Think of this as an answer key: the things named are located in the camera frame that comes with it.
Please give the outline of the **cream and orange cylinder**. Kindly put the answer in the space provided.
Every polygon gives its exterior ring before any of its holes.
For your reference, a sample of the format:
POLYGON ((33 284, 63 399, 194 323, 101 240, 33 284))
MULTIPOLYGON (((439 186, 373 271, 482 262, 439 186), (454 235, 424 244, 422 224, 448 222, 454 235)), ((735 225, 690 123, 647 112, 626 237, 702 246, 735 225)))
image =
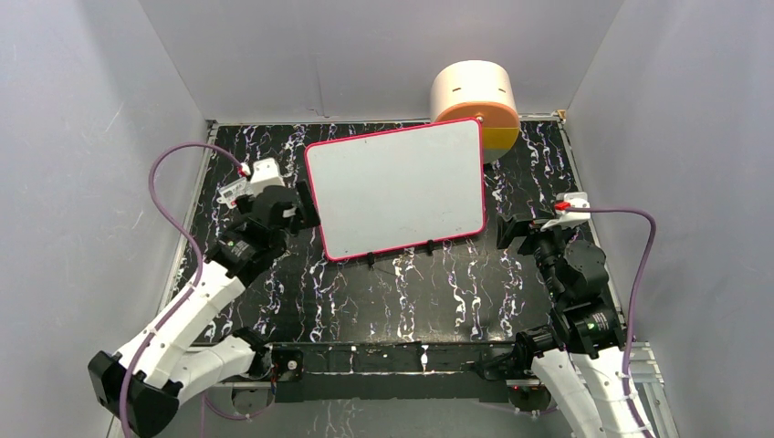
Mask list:
POLYGON ((478 120, 486 164, 510 151, 520 133, 509 75, 498 64, 485 60, 455 62, 437 74, 430 91, 430 119, 478 120))

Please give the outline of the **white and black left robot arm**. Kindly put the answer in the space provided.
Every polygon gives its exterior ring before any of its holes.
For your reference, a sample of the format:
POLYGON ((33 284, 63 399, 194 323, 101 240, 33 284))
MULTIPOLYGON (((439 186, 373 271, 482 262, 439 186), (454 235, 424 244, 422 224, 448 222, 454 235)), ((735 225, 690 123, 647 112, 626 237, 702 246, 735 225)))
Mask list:
POLYGON ((271 348, 241 328, 193 355, 187 350, 221 310, 287 251, 288 237, 319 225, 309 185, 269 185, 235 200, 238 214, 200 255, 186 291, 116 352, 97 352, 89 377, 99 404, 126 436, 155 437, 193 396, 237 375, 276 370, 271 348))

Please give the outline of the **white printed label card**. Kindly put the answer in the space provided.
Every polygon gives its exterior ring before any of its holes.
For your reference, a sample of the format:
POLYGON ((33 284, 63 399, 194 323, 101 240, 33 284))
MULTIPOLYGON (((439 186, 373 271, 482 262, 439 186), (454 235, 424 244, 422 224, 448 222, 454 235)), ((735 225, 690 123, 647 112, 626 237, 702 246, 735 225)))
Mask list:
POLYGON ((215 200, 219 204, 225 205, 228 209, 234 209, 236 207, 236 199, 247 194, 248 183, 246 180, 234 181, 220 187, 217 192, 218 196, 215 200))

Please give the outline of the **pink-framed whiteboard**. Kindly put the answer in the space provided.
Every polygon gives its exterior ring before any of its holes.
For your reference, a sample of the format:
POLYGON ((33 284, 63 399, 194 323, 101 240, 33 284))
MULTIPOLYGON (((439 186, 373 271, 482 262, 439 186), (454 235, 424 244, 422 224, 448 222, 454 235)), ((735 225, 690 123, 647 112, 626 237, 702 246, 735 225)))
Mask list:
POLYGON ((309 145, 325 256, 341 261, 486 226, 483 128, 452 120, 309 145))

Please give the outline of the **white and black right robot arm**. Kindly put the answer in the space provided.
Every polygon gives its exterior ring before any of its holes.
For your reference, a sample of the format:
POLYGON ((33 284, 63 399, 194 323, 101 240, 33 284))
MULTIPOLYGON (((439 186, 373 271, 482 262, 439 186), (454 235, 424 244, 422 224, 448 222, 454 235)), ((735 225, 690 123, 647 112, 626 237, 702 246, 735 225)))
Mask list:
POLYGON ((631 339, 603 296, 604 252, 552 220, 498 218, 497 247, 516 238, 552 300, 548 325, 516 335, 516 370, 540 380, 577 437, 654 436, 630 373, 631 339))

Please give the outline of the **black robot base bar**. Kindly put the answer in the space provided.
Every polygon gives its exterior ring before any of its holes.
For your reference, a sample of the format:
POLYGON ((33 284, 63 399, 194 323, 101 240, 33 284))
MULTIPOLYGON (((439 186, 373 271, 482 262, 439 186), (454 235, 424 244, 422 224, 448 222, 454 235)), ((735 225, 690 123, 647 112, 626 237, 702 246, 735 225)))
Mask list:
POLYGON ((359 399, 544 404, 508 341, 282 343, 269 349, 280 402, 359 399))

